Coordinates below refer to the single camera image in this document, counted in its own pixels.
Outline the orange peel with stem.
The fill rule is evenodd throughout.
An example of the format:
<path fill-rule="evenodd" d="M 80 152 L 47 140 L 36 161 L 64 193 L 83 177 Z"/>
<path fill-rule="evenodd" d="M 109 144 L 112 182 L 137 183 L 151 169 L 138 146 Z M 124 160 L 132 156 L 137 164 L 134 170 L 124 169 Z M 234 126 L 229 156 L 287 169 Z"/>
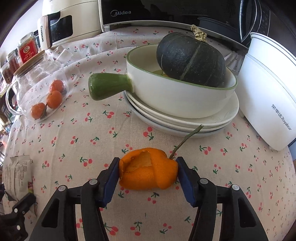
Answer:
<path fill-rule="evenodd" d="M 119 185 L 129 190 L 169 188 L 176 181 L 178 174 L 178 163 L 174 160 L 175 152 L 203 127 L 199 125 L 187 134 L 172 150 L 170 156 L 156 148 L 138 149 L 124 155 L 118 164 Z"/>

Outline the white paper wrapper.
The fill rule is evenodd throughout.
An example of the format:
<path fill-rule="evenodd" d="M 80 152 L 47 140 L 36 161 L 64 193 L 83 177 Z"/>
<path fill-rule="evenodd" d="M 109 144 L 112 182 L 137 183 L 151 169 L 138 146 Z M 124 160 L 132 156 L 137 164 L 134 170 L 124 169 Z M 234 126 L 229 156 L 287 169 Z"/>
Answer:
<path fill-rule="evenodd" d="M 32 164 L 29 155 L 10 157 L 4 165 L 4 188 L 13 201 L 20 201 L 28 193 L 34 193 Z"/>

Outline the cherry print tablecloth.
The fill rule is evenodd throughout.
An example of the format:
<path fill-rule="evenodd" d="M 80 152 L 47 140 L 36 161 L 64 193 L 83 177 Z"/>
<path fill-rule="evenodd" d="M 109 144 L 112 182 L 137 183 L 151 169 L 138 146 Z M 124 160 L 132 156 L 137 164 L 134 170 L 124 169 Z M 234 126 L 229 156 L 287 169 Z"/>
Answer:
<path fill-rule="evenodd" d="M 122 94 L 93 101 L 87 84 L 94 72 L 125 73 L 129 50 L 156 44 L 171 32 L 172 28 L 165 27 L 127 27 L 65 45 L 73 54 L 65 68 L 72 92 L 41 123 L 20 116 L 6 146 L 5 164 L 14 156 L 32 159 L 38 209 L 25 216 L 28 233 L 60 185 L 83 185 L 114 157 L 131 150 L 151 147 L 170 154 L 180 143 L 180 137 L 141 121 Z M 247 120 L 236 116 L 218 134 L 187 140 L 177 156 L 216 185 L 239 185 L 269 240 L 282 240 L 291 229 L 295 168 L 290 151 L 270 150 Z M 166 190 L 132 191 L 117 186 L 101 213 L 110 240 L 187 240 L 196 209 L 176 182 Z"/>

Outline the stack of white plates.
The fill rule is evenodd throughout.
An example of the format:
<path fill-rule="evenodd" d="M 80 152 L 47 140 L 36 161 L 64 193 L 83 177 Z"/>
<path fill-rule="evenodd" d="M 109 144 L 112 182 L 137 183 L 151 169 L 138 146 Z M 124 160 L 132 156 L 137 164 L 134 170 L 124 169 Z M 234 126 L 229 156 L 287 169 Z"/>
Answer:
<path fill-rule="evenodd" d="M 239 111 L 239 100 L 236 93 L 232 94 L 229 102 L 221 111 L 206 118 L 179 118 L 166 115 L 149 107 L 136 95 L 127 91 L 123 93 L 132 112 L 141 121 L 159 131 L 179 137 L 184 137 L 200 125 L 204 127 L 193 136 L 194 138 L 208 137 L 219 133 L 234 120 Z"/>

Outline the orange tangerine one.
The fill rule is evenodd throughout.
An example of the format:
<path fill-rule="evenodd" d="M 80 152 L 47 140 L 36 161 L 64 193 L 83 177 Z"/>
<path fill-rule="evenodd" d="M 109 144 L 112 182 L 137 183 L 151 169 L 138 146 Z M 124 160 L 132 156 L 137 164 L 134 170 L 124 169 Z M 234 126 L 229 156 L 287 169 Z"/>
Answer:
<path fill-rule="evenodd" d="M 47 105 L 43 102 L 35 104 L 31 108 L 31 116 L 34 120 L 41 119 L 46 116 Z"/>

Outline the white electric cooking pot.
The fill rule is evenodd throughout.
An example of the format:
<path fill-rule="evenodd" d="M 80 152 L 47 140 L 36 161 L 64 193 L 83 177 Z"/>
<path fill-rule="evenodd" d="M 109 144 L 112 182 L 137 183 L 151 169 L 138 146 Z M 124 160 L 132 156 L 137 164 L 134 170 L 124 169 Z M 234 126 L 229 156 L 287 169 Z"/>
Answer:
<path fill-rule="evenodd" d="M 295 56 L 263 34 L 250 37 L 235 92 L 243 116 L 280 151 L 295 139 Z"/>

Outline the orange tangerine three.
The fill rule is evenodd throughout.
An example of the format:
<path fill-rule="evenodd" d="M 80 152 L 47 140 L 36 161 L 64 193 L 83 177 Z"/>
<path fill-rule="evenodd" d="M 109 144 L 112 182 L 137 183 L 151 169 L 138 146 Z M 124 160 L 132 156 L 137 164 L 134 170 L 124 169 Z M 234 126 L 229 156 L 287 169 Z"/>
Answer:
<path fill-rule="evenodd" d="M 49 91 L 50 92 L 58 91 L 58 92 L 62 93 L 64 91 L 63 81 L 62 80 L 59 80 L 59 79 L 54 80 L 52 82 L 52 84 L 50 85 Z"/>

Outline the glass jar with cork lid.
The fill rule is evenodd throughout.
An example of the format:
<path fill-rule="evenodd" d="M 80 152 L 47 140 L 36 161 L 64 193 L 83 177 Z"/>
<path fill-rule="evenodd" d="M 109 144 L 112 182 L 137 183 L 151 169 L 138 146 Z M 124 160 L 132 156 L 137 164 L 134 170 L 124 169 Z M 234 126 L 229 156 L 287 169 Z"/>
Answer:
<path fill-rule="evenodd" d="M 6 92 L 5 101 L 9 112 L 13 115 L 23 115 L 35 122 L 41 122 L 52 115 L 65 101 L 69 92 L 64 68 L 72 56 L 68 49 L 43 50 L 23 64 L 14 73 L 12 83 Z M 64 84 L 64 91 L 61 93 L 62 103 L 57 109 L 47 106 L 46 116 L 34 120 L 31 116 L 32 106 L 40 102 L 47 105 L 50 85 L 57 79 L 62 80 Z"/>

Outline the dark green pumpkin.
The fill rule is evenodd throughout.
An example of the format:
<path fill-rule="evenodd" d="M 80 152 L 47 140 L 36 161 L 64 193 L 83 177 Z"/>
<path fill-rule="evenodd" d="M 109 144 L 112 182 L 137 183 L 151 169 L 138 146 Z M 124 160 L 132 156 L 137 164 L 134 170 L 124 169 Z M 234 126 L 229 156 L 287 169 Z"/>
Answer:
<path fill-rule="evenodd" d="M 167 34 L 157 46 L 157 61 L 170 78 L 208 87 L 226 87 L 222 54 L 188 33 Z"/>

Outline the red label spice jar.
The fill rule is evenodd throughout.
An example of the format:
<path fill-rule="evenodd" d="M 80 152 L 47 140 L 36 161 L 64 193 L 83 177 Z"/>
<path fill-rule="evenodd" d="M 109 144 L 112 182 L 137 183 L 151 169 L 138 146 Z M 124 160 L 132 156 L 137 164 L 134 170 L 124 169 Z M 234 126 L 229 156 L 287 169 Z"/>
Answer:
<path fill-rule="evenodd" d="M 29 32 L 20 39 L 18 44 L 18 53 L 23 64 L 38 54 L 36 37 L 33 32 Z"/>

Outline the black microwave oven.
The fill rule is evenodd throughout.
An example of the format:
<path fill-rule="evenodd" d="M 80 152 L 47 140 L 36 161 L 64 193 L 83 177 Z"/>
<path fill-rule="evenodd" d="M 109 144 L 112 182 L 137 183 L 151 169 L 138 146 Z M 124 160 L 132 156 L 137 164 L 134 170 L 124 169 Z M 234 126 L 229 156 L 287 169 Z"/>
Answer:
<path fill-rule="evenodd" d="M 232 49 L 247 49 L 254 32 L 295 54 L 295 19 L 273 1 L 99 1 L 98 6 L 104 32 L 123 25 L 182 30 L 196 25 Z"/>

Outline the cream air fryer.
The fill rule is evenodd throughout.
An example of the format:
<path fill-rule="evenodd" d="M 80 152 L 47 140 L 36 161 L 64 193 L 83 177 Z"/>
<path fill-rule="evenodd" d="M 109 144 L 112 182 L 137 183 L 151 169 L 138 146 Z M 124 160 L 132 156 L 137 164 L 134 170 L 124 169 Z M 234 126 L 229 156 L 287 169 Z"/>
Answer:
<path fill-rule="evenodd" d="M 98 1 L 43 1 L 37 26 L 42 50 L 94 37 L 101 33 Z"/>

